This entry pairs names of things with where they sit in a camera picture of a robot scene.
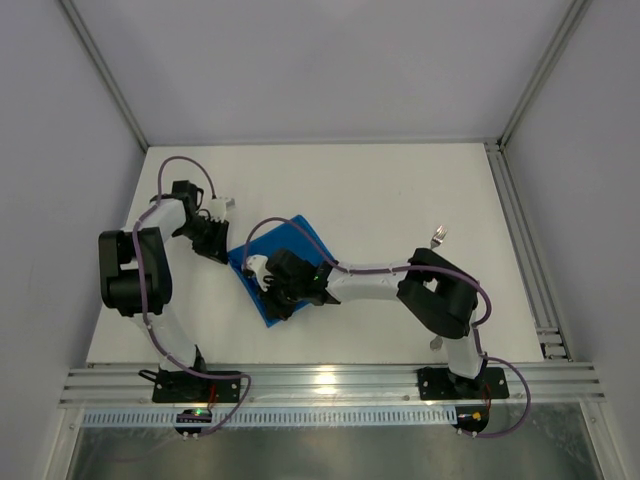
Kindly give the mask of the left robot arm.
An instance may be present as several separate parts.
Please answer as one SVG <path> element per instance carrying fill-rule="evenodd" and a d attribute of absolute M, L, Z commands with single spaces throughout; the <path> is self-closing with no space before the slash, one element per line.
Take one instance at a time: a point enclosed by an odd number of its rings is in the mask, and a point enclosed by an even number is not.
<path fill-rule="evenodd" d="M 151 197 L 131 229 L 99 235 L 102 301 L 140 328 L 156 350 L 162 372 L 213 377 L 170 306 L 173 279 L 166 243 L 184 237 L 196 255 L 227 264 L 228 214 L 234 206 L 232 198 L 206 199 L 204 190 L 192 182 L 175 181 L 169 193 Z"/>

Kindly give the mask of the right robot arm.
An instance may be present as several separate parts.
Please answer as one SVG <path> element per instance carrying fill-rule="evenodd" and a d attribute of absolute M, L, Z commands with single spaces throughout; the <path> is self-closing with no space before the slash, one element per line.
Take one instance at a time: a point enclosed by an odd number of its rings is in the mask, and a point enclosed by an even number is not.
<path fill-rule="evenodd" d="M 359 300 L 401 303 L 442 339 L 446 385 L 462 398 L 485 388 L 486 360 L 475 331 L 479 284 L 433 250 L 418 248 L 405 262 L 371 267 L 329 260 L 314 265 L 287 249 L 252 255 L 245 274 L 257 281 L 257 296 L 269 319 L 286 320 L 302 303 L 340 305 Z"/>

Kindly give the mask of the blue satin napkin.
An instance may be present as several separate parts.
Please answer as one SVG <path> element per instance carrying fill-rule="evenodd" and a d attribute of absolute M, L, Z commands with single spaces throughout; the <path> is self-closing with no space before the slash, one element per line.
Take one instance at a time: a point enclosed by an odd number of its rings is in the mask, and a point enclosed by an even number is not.
<path fill-rule="evenodd" d="M 302 215 L 292 217 L 288 222 L 264 233 L 254 236 L 249 242 L 248 255 L 271 256 L 280 248 L 292 251 L 298 257 L 318 266 L 324 261 L 324 257 L 334 259 L 326 248 L 313 227 Z M 231 269 L 239 277 L 241 284 L 247 290 L 251 301 L 268 328 L 280 322 L 280 319 L 271 318 L 267 314 L 264 303 L 258 296 L 258 283 L 255 279 L 249 279 L 243 275 L 242 263 L 244 258 L 244 246 L 240 245 L 228 252 L 228 260 Z"/>

